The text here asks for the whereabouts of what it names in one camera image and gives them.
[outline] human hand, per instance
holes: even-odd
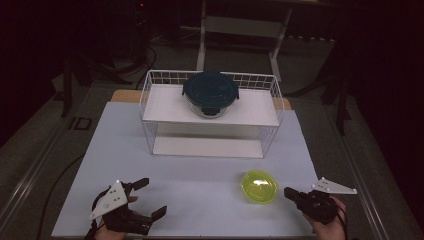
[[[128,197],[128,202],[132,203],[137,201],[138,197],[130,196]],[[106,225],[104,225],[103,219],[100,221],[100,228],[96,231],[95,239],[96,240],[123,240],[127,236],[126,232],[115,232],[108,230]]]
[[[308,220],[311,224],[313,232],[317,234],[318,240],[344,240],[345,239],[345,222],[346,222],[346,206],[345,204],[337,199],[336,197],[332,197],[336,204],[339,206],[338,214],[340,215],[343,222],[340,221],[338,217],[334,218],[334,220],[327,225],[324,225],[320,222],[313,220],[308,215],[303,214],[303,216]]]

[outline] yellow-green plastic bowl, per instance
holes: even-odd
[[[278,183],[267,172],[253,170],[246,173],[241,183],[244,194],[254,203],[270,203],[278,190]]]

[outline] table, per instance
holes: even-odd
[[[130,209],[150,214],[164,205],[168,213],[149,236],[245,238],[310,236],[311,227],[283,188],[310,191],[317,181],[299,122],[287,110],[264,159],[151,155],[138,116],[140,91],[117,91],[106,105],[85,158],[69,191],[52,236],[81,237],[90,228],[95,197],[115,180],[150,184],[133,192],[140,200]],[[249,170],[269,172],[280,185],[270,204],[253,204],[240,183]]]

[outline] gray floor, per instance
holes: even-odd
[[[156,69],[195,70],[198,49],[190,44],[180,47],[152,44],[152,47],[157,52]],[[331,47],[332,43],[328,42],[285,40],[278,57],[283,93],[313,81]],[[266,52],[209,48],[205,69],[271,74]],[[142,72],[125,78],[136,81]],[[37,181],[24,194],[27,195],[26,201],[13,206],[19,211],[7,218],[11,220],[10,224],[2,223],[8,230],[0,236],[1,239],[35,239],[42,208],[54,181],[70,162],[87,149],[113,92],[135,85],[120,86],[102,81],[101,77],[96,79],[91,88],[74,84],[74,106],[67,118],[60,117],[61,102],[51,100],[0,149],[0,187],[3,193],[0,206],[11,206],[6,205],[7,201],[31,164],[40,158],[45,160],[35,176]],[[290,102],[298,115],[318,177],[334,179],[359,191],[356,196],[341,196],[348,206],[350,238],[424,239],[356,107],[355,99],[348,99],[351,120],[345,121],[346,136],[342,137],[334,123],[335,106],[322,105],[319,101],[322,90],[291,98]],[[72,117],[92,119],[91,128],[88,131],[68,129]],[[41,239],[51,238],[52,228],[79,163],[72,165],[55,187],[44,218]]]

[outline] dark blue lid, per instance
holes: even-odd
[[[237,84],[219,72],[201,72],[184,82],[183,94],[197,107],[217,111],[239,98]]]

